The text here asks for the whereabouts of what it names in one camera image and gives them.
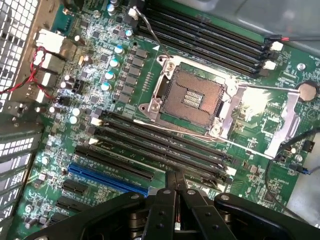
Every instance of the black ram slot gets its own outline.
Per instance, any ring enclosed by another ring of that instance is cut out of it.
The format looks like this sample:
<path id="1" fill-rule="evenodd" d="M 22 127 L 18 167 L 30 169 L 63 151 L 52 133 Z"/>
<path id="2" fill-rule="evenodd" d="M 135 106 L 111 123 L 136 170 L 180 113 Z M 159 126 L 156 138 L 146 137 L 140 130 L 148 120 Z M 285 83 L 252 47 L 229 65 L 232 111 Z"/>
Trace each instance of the black ram slot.
<path id="1" fill-rule="evenodd" d="M 234 39 L 238 41 L 239 43 L 242 43 L 244 45 L 247 45 L 252 48 L 256 48 L 257 50 L 263 51 L 265 47 L 263 46 L 263 43 L 260 43 L 258 41 L 252 40 L 248 37 L 242 36 L 240 34 L 237 34 L 235 32 L 229 31 L 227 29 L 224 29 L 220 26 L 214 25 L 210 22 L 207 22 L 205 20 L 184 14 L 182 12 L 171 10 L 167 6 L 162 6 L 161 4 L 156 4 L 154 2 L 150 3 L 148 5 L 148 9 L 152 9 L 154 11 L 157 11 L 159 13 L 167 14 L 168 16 L 172 16 L 177 19 L 181 19 L 186 23 L 191 23 L 197 26 L 201 26 L 202 28 L 207 27 L 208 30 L 211 32 L 218 33 L 226 38 Z"/>
<path id="2" fill-rule="evenodd" d="M 133 122 L 131 119 L 128 119 L 122 115 L 119 115 L 115 112 L 112 112 L 112 111 L 106 111 L 105 112 L 105 116 L 108 117 L 110 116 L 111 119 L 119 119 L 119 120 L 122 120 L 124 122 L 126 122 L 127 124 L 130 124 L 130 125 L 134 125 L 135 127 L 137 128 L 143 128 L 145 130 L 148 130 L 150 131 L 151 133 L 154 133 L 156 135 L 159 135 L 159 136 L 162 136 L 162 137 L 165 137 L 165 138 L 170 138 L 170 139 L 174 139 L 177 141 L 178 144 L 187 144 L 191 147 L 194 147 L 196 149 L 199 149 L 199 150 L 202 150 L 208 154 L 212 154 L 213 156 L 217 156 L 217 157 L 220 157 L 222 159 L 224 159 L 225 161 L 228 161 L 228 162 L 232 162 L 233 161 L 233 158 L 223 152 L 220 152 L 218 150 L 215 150 L 215 149 L 212 149 L 212 148 L 209 148 L 209 147 L 206 147 L 206 146 L 203 146 L 201 144 L 198 144 L 194 141 L 191 141 L 191 140 L 188 140 L 188 139 L 185 139 L 185 138 L 181 138 L 177 135 L 174 135 L 172 133 L 169 133 L 167 131 L 162 131 L 162 130 L 159 130 L 159 129 L 155 129 L 154 127 L 152 126 L 146 126 L 146 125 L 141 125 L 141 124 L 138 124 L 138 123 L 135 123 Z"/>
<path id="3" fill-rule="evenodd" d="M 151 134 L 147 134 L 143 131 L 139 131 L 139 130 L 135 130 L 133 128 L 130 128 L 130 127 L 126 127 L 124 125 L 121 125 L 119 123 L 115 123 L 115 122 L 108 122 L 108 125 L 107 125 L 108 128 L 112 128 L 112 129 L 116 129 L 116 130 L 121 130 L 122 132 L 124 133 L 130 133 L 130 134 L 133 134 L 137 137 L 140 137 L 140 138 L 143 138 L 143 139 L 146 139 L 146 140 L 150 140 L 150 141 L 153 141 L 155 143 L 158 143 L 160 145 L 162 145 L 164 148 L 167 148 L 167 147 L 170 147 L 171 149 L 173 150 L 177 150 L 181 153 L 184 153 L 184 154 L 187 154 L 187 155 L 190 155 L 194 158 L 198 158 L 198 159 L 201 159 L 207 163 L 210 163 L 210 164 L 215 164 L 217 165 L 219 168 L 220 166 L 221 167 L 225 167 L 226 165 L 219 159 L 214 159 L 214 158 L 210 158 L 206 155 L 203 155 L 201 153 L 198 153 L 198 152 L 195 152 L 195 151 L 192 151 L 190 149 L 187 149 L 185 147 L 182 147 L 178 144 L 175 144 L 173 142 L 170 142 L 168 140 L 165 140 L 163 138 L 159 138 L 159 137 L 156 137 L 154 135 L 151 135 Z M 110 132 L 107 128 L 104 128 L 103 130 L 102 129 L 99 129 L 99 131 L 101 132 L 106 132 L 106 135 L 108 135 L 108 133 Z"/>
<path id="4" fill-rule="evenodd" d="M 228 57 L 229 59 L 232 59 L 233 61 L 239 62 L 244 65 L 248 65 L 251 68 L 255 68 L 255 66 L 258 66 L 261 61 L 254 59 L 250 56 L 244 55 L 243 53 L 240 53 L 238 51 L 234 51 L 232 49 L 228 49 L 225 46 L 218 45 L 211 41 L 210 39 L 201 39 L 200 37 L 196 35 L 191 35 L 192 33 L 186 33 L 182 30 L 179 30 L 178 28 L 173 28 L 172 25 L 168 26 L 161 22 L 155 22 L 153 20 L 149 21 L 151 25 L 156 26 L 152 27 L 153 29 L 158 29 L 158 31 L 162 31 L 163 33 L 170 34 L 172 36 L 175 36 L 176 38 L 179 38 L 180 40 L 183 40 L 185 42 L 188 42 L 191 46 L 199 45 L 201 48 L 213 52 L 216 55 Z"/>
<path id="5" fill-rule="evenodd" d="M 167 25 L 168 27 L 180 29 L 181 31 L 186 32 L 188 34 L 194 34 L 200 38 L 204 38 L 212 42 L 213 44 L 225 46 L 226 48 L 247 55 L 248 57 L 261 59 L 261 57 L 264 55 L 264 52 L 262 52 L 261 50 L 247 46 L 232 38 L 220 35 L 212 30 L 208 30 L 202 24 L 194 25 L 192 23 L 183 21 L 179 18 L 173 18 L 169 15 L 162 14 L 156 10 L 151 9 L 148 9 L 146 14 L 149 15 L 149 22 L 152 25 L 152 27 L 157 26 L 159 23 L 162 23 L 164 25 Z"/>
<path id="6" fill-rule="evenodd" d="M 139 149 L 134 144 L 127 144 L 122 141 L 118 142 L 118 141 L 104 138 L 101 136 L 96 136 L 96 138 L 101 141 L 101 144 L 99 144 L 99 147 L 101 148 L 109 149 L 110 146 L 117 146 L 122 149 L 128 150 L 132 153 L 135 153 L 137 155 L 144 156 L 146 159 L 150 161 L 155 161 L 155 162 L 164 164 L 172 168 L 173 170 L 180 170 L 185 173 L 190 173 L 193 176 L 199 176 L 204 179 L 215 180 L 219 183 L 223 183 L 223 180 L 221 179 L 223 176 L 221 176 L 221 174 L 218 174 L 218 173 L 212 174 L 211 172 L 208 172 L 206 170 L 198 170 L 197 167 L 192 167 L 189 164 L 181 164 L 177 162 L 175 159 L 170 158 L 168 156 L 159 156 L 155 153 L 150 152 L 149 150 Z"/>
<path id="7" fill-rule="evenodd" d="M 75 213 L 79 213 L 91 208 L 89 205 L 83 204 L 65 196 L 59 197 L 55 205 L 59 208 L 70 210 Z"/>
<path id="8" fill-rule="evenodd" d="M 157 35 L 157 37 L 160 39 L 160 41 L 168 46 L 171 46 L 175 49 L 181 50 L 183 52 L 186 52 L 190 55 L 202 58 L 204 60 L 207 60 L 211 63 L 217 64 L 219 66 L 225 67 L 227 69 L 233 70 L 235 72 L 247 75 L 247 76 L 254 76 L 256 73 L 258 73 L 259 71 L 256 69 L 253 69 L 251 67 L 248 66 L 243 66 L 243 64 L 239 63 L 239 62 L 235 62 L 231 59 L 228 59 L 226 57 L 222 57 L 223 59 L 219 59 L 217 57 L 215 57 L 214 55 L 216 55 L 215 53 L 212 52 L 208 52 L 204 49 L 201 49 L 199 47 L 188 47 L 186 45 L 188 45 L 187 42 L 183 42 L 182 40 L 179 39 L 173 39 L 173 37 L 165 35 L 161 32 L 158 32 L 156 30 L 153 30 L 155 32 L 155 34 Z M 148 37 L 148 38 L 152 38 L 152 35 L 150 34 L 150 32 L 148 31 L 147 28 L 140 28 L 140 35 Z"/>
<path id="9" fill-rule="evenodd" d="M 82 196 L 87 191 L 88 186 L 72 179 L 66 179 L 62 184 L 62 189 Z"/>
<path id="10" fill-rule="evenodd" d="M 190 165 L 193 168 L 196 168 L 197 170 L 200 171 L 206 171 L 208 173 L 211 174 L 224 174 L 225 172 L 223 170 L 220 170 L 216 167 L 211 167 L 211 166 L 206 166 L 204 164 L 195 162 L 192 159 L 188 159 L 188 158 L 184 158 L 181 156 L 178 156 L 175 153 L 169 152 L 168 150 L 164 150 L 164 149 L 159 149 L 158 147 L 152 146 L 152 145 L 148 145 L 145 142 L 141 142 L 141 141 L 136 141 L 135 139 L 132 139 L 130 137 L 118 134 L 116 132 L 109 132 L 108 133 L 108 137 L 112 136 L 114 138 L 116 138 L 117 140 L 119 139 L 122 142 L 128 143 L 132 146 L 136 146 L 139 147 L 141 149 L 144 149 L 146 151 L 152 151 L 153 153 L 157 153 L 160 156 L 167 156 L 170 157 L 172 159 L 172 161 L 178 162 L 178 163 L 182 163 L 182 164 L 186 164 L 186 165 Z"/>
<path id="11" fill-rule="evenodd" d="M 123 162 L 112 156 L 105 155 L 102 152 L 97 152 L 96 150 L 93 150 L 84 146 L 80 146 L 80 145 L 76 146 L 74 153 L 80 157 L 88 158 L 102 165 L 110 166 L 115 169 L 126 171 L 131 175 L 146 179 L 148 181 L 151 181 L 154 177 L 153 173 L 150 171 L 144 170 L 137 166 L 132 167 L 132 164 Z"/>

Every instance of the motherboard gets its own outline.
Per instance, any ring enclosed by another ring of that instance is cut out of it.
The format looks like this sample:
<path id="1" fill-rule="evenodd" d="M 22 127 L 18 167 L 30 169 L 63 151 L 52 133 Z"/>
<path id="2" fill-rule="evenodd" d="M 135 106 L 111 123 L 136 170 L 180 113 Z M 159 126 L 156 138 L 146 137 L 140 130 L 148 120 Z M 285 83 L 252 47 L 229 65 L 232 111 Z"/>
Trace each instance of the motherboard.
<path id="1" fill-rule="evenodd" d="M 298 179 L 288 165 L 302 166 L 314 143 L 278 149 L 320 124 L 320 58 L 170 0 L 147 1 L 168 56 L 131 11 L 145 1 L 118 2 L 61 5 L 52 29 L 39 31 L 46 49 L 58 37 L 68 47 L 62 64 L 48 66 L 58 73 L 54 99 L 35 108 L 45 130 L 9 239 L 122 193 L 147 196 L 170 170 L 211 199 L 226 192 L 282 211 L 264 173 L 276 158 L 269 187 L 286 205 Z"/>

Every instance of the green circuit board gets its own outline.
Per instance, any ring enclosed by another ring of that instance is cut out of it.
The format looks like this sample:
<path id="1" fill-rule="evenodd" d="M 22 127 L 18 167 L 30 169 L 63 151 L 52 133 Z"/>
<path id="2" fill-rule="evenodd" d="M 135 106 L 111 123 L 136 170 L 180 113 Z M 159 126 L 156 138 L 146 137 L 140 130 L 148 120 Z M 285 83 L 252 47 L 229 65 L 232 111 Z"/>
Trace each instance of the green circuit board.
<path id="1" fill-rule="evenodd" d="M 191 16 L 205 16 L 220 27 L 256 41 L 263 42 L 262 36 L 221 19 L 203 14 L 172 1 L 161 2 L 171 8 L 179 9 L 179 11 Z M 121 192 L 111 187 L 68 174 L 66 169 L 72 162 L 80 163 L 88 168 L 96 169 L 120 180 L 124 180 L 144 188 L 159 189 L 165 186 L 165 171 L 170 170 L 169 167 L 158 162 L 149 161 L 145 157 L 133 154 L 128 150 L 123 150 L 117 147 L 100 149 L 107 156 L 113 156 L 121 161 L 131 163 L 132 166 L 139 166 L 140 168 L 153 172 L 154 177 L 151 182 L 124 174 L 121 171 L 103 166 L 92 160 L 74 156 L 75 147 L 78 144 L 82 144 L 84 141 L 88 141 L 92 137 L 86 132 L 86 127 L 88 127 L 90 122 L 90 116 L 85 113 L 87 109 L 91 109 L 92 111 L 95 109 L 109 110 L 129 119 L 138 119 L 144 122 L 150 122 L 139 111 L 138 107 L 140 104 L 148 103 L 150 101 L 152 92 L 162 69 L 156 59 L 157 56 L 163 55 L 164 52 L 158 47 L 158 43 L 156 41 L 142 36 L 134 36 L 132 39 L 128 40 L 118 35 L 118 32 L 129 29 L 128 25 L 116 22 L 116 18 L 124 17 L 128 9 L 120 6 L 117 9 L 117 14 L 109 16 L 107 11 L 105 11 L 105 5 L 105 2 L 102 1 L 88 2 L 82 12 L 77 13 L 76 16 L 63 15 L 63 7 L 61 7 L 56 16 L 54 26 L 52 28 L 53 31 L 65 29 L 65 25 L 67 24 L 68 19 L 70 19 L 69 22 L 72 24 L 64 34 L 66 34 L 70 39 L 73 39 L 75 35 L 81 35 L 86 40 L 86 46 L 80 46 L 77 48 L 73 61 L 68 61 L 65 64 L 59 81 L 63 79 L 64 75 L 69 74 L 75 76 L 77 79 L 85 81 L 85 86 L 82 91 L 82 95 L 75 96 L 71 95 L 67 91 L 63 92 L 64 95 L 72 97 L 70 106 L 66 107 L 64 111 L 57 114 L 45 113 L 41 116 L 43 124 L 45 125 L 44 135 L 36 154 L 23 197 L 14 216 L 8 235 L 9 240 L 23 239 L 29 234 L 41 229 L 41 225 L 35 225 L 30 229 L 26 229 L 26 218 L 32 219 L 34 217 L 43 216 L 49 220 L 49 218 L 56 212 L 67 216 L 75 214 L 72 211 L 55 206 L 55 202 L 61 195 L 90 206 L 95 206 L 121 194 Z M 101 17 L 94 17 L 94 10 L 99 10 L 101 12 Z M 81 26 L 81 21 L 88 23 L 86 28 Z M 94 36 L 95 32 L 99 32 L 98 37 Z M 114 53 L 114 47 L 116 45 L 122 45 L 125 54 L 116 55 Z M 141 74 L 138 77 L 136 86 L 134 87 L 134 93 L 131 95 L 129 103 L 114 101 L 114 91 L 120 81 L 118 77 L 123 74 L 127 60 L 132 58 L 130 51 L 136 49 L 143 49 L 147 51 L 148 54 L 147 58 L 143 60 L 144 65 L 141 68 Z M 188 55 L 174 48 L 168 47 L 168 50 L 172 55 L 179 55 L 208 64 L 208 62 L 205 62 L 200 58 Z M 93 64 L 80 67 L 78 65 L 79 58 L 87 53 L 91 53 Z M 107 56 L 107 62 L 101 61 L 102 55 Z M 109 62 L 113 58 L 116 58 L 119 61 L 119 68 L 114 69 L 109 66 Z M 304 81 L 320 83 L 320 59 L 316 56 L 285 45 L 276 60 L 276 63 L 276 70 L 271 71 L 268 77 L 253 79 L 241 74 L 237 74 L 236 77 L 241 82 L 247 82 L 258 86 L 279 88 L 295 88 L 299 83 Z M 304 63 L 306 65 L 306 69 L 304 71 L 297 70 L 297 65 L 299 63 Z M 222 72 L 228 72 L 228 70 L 221 68 L 218 65 L 211 64 L 210 66 L 215 67 Z M 110 70 L 112 70 L 116 76 L 113 80 L 109 81 L 112 90 L 103 91 L 101 89 L 101 84 L 105 81 L 105 74 Z M 195 70 L 189 67 L 188 71 L 194 72 Z M 198 71 L 196 74 L 207 79 L 213 78 L 213 76 L 210 76 L 207 72 L 203 71 Z M 55 94 L 58 94 L 58 92 L 61 93 L 61 90 L 57 87 Z M 248 108 L 246 104 L 243 103 L 242 108 L 234 113 L 238 115 L 236 122 L 237 126 L 232 130 L 229 139 L 237 144 L 248 146 L 255 151 L 263 153 L 270 143 L 270 135 L 268 133 L 274 133 L 275 130 L 277 130 L 283 123 L 281 113 L 287 100 L 286 97 L 286 92 L 277 89 L 250 92 L 247 95 L 247 105 L 251 110 L 251 114 L 244 114 L 243 111 Z M 311 102 L 297 103 L 295 111 L 301 117 L 301 122 L 296 134 L 310 130 L 313 126 L 319 126 L 319 103 L 319 98 Z M 72 116 L 71 110 L 73 108 L 79 108 L 82 111 L 82 114 L 78 117 L 78 122 L 76 124 L 71 124 L 69 122 L 69 118 Z M 175 123 L 183 128 L 193 130 L 199 134 L 204 133 L 202 128 L 194 126 L 189 122 L 185 122 L 182 119 L 174 118 L 170 115 L 163 114 L 161 119 L 170 123 Z M 236 174 L 233 177 L 233 183 L 225 185 L 222 191 L 241 196 L 247 200 L 276 211 L 281 211 L 276 203 L 265 199 L 266 187 L 264 182 L 264 172 L 268 164 L 268 160 L 266 158 L 254 155 L 242 148 L 225 142 L 208 142 L 186 135 L 181 135 L 181 137 L 191 139 L 203 146 L 219 150 L 238 159 L 235 164 L 229 165 L 236 169 Z M 300 155 L 303 158 L 301 164 L 303 164 L 307 157 L 307 152 L 302 150 L 302 145 L 303 142 L 299 142 L 294 145 L 293 148 L 296 149 L 296 153 L 287 152 L 286 160 L 275 163 L 270 171 L 269 178 L 271 181 L 269 185 L 271 190 L 276 193 L 276 197 L 284 204 L 287 204 L 289 201 L 298 179 L 298 175 L 295 172 L 288 170 L 288 165 L 290 163 L 296 163 L 295 159 L 297 155 Z M 255 173 L 251 172 L 252 167 L 257 167 L 257 171 Z M 40 174 L 45 174 L 46 178 L 42 184 L 37 184 L 35 180 L 39 178 Z M 85 183 L 89 186 L 88 191 L 83 196 L 62 191 L 61 185 L 65 179 L 73 179 Z M 187 175 L 186 179 L 189 187 L 205 191 L 212 199 L 216 194 L 221 192 L 218 189 L 210 188 L 208 185 L 203 184 L 199 178 L 192 177 L 191 175 Z"/>

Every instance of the blue pcie slot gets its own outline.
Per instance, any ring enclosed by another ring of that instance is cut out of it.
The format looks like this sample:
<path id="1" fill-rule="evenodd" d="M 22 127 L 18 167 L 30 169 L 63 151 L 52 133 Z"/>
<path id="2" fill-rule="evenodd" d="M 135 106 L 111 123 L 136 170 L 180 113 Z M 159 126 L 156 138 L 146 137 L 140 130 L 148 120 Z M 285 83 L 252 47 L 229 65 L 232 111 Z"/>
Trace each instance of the blue pcie slot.
<path id="1" fill-rule="evenodd" d="M 134 185 L 129 182 L 125 182 L 114 177 L 107 176 L 101 172 L 95 171 L 93 169 L 89 169 L 83 167 L 77 163 L 71 163 L 68 167 L 69 173 L 81 176 L 83 178 L 95 181 L 97 183 L 106 185 L 108 187 L 114 188 L 118 191 L 128 193 L 128 192 L 137 192 L 143 194 L 145 197 L 148 196 L 148 189 Z"/>

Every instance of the ventilation grille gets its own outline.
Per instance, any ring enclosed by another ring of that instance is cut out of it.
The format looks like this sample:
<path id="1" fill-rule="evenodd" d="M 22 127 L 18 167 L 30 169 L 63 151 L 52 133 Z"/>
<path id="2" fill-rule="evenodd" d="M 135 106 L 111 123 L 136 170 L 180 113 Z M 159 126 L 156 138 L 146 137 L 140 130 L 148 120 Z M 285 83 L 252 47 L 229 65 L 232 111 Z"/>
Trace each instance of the ventilation grille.
<path id="1" fill-rule="evenodd" d="M 37 0 L 0 0 L 0 91 L 15 81 L 37 6 Z M 0 113 L 8 96 L 0 95 Z"/>

